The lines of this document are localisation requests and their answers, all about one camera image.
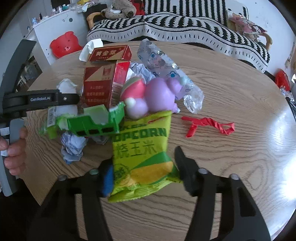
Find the red cigarette box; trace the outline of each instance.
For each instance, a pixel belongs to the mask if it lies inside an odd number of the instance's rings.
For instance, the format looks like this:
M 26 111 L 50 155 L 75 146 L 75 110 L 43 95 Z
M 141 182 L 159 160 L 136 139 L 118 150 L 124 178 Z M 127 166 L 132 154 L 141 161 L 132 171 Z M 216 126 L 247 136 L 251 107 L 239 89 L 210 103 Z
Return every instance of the red cigarette box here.
M 104 104 L 109 109 L 118 104 L 130 59 L 128 45 L 93 50 L 86 63 L 83 78 L 83 99 L 88 106 Z
M 131 49 L 128 45 L 101 47 L 93 50 L 89 61 L 98 60 L 131 60 Z

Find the wood grain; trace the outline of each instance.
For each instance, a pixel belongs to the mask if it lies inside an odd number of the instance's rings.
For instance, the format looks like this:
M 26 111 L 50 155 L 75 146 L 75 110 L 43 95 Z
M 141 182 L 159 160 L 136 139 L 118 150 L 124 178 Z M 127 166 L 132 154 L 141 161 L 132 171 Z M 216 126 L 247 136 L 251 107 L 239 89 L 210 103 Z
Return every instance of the wood grain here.
M 134 61 L 139 42 L 129 42 Z M 296 123 L 280 90 L 256 69 L 228 56 L 199 47 L 157 42 L 182 70 L 203 90 L 205 99 L 199 114 L 191 114 L 182 104 L 173 114 L 168 154 L 180 145 L 185 154 L 215 175 L 237 173 L 254 197 L 274 238 L 295 210 Z M 79 52 L 57 60 L 42 73 L 30 90 L 52 89 L 63 78 L 70 78 L 80 89 L 84 63 Z M 236 131 L 221 135 L 213 127 L 199 127 L 186 139 L 187 115 L 211 117 L 221 123 L 235 122 Z M 22 175 L 38 203 L 60 174 L 83 175 L 112 156 L 111 143 L 104 146 L 89 142 L 80 162 L 66 165 L 59 140 L 38 134 L 46 111 L 28 112 L 29 130 L 27 170 Z M 194 210 L 195 198 L 180 184 L 170 184 L 148 197 L 109 204 L 103 199 L 104 212 L 114 240 L 184 240 Z M 212 237 L 219 227 L 221 199 L 216 200 Z M 78 211 L 81 237 L 82 212 Z

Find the white wall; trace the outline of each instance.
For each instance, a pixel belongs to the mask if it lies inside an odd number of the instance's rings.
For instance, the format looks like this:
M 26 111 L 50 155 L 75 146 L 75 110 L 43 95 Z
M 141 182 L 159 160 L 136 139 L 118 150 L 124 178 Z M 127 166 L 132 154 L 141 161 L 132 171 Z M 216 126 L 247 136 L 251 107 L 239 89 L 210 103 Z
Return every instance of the white wall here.
M 289 79 L 292 78 L 292 69 L 285 69 L 285 62 L 288 59 L 295 35 L 278 11 L 278 9 L 268 0 L 237 0 L 247 6 L 249 11 L 249 20 L 261 26 L 272 38 L 273 44 L 270 47 L 270 62 L 267 71 L 275 75 L 278 69 L 283 69 Z
M 27 26 L 32 26 L 32 18 L 39 17 L 40 13 L 46 16 L 51 13 L 51 9 L 50 0 L 30 0 L 12 19 L 0 39 L 0 84 L 15 49 L 28 34 Z

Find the red bag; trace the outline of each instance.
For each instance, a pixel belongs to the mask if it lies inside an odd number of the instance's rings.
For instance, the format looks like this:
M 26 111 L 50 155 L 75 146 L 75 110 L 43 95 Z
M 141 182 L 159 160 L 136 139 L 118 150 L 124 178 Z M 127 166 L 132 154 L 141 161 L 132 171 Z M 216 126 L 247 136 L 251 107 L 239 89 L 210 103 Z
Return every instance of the red bag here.
M 282 69 L 276 74 L 276 85 L 279 88 L 283 87 L 286 91 L 291 90 L 288 76 Z

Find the finger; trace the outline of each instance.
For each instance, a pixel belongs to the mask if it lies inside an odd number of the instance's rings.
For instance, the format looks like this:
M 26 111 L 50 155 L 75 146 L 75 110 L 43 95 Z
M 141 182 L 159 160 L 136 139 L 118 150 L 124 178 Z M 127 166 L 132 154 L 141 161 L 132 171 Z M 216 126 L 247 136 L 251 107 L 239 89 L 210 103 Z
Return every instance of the finger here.
M 11 175 L 16 176 L 21 174 L 26 169 L 26 164 L 23 163 L 17 168 L 9 169 Z
M 17 142 L 11 144 L 8 147 L 8 155 L 9 156 L 18 156 L 25 152 L 26 148 L 26 140 L 25 139 L 19 139 Z
M 28 136 L 28 130 L 24 126 L 20 129 L 20 139 L 25 139 Z
M 6 150 L 8 148 L 8 142 L 0 137 L 0 150 Z
M 26 157 L 27 157 L 26 153 L 22 153 L 21 155 L 18 155 L 18 156 L 6 157 L 4 159 L 4 165 L 8 169 L 17 168 L 25 162 Z

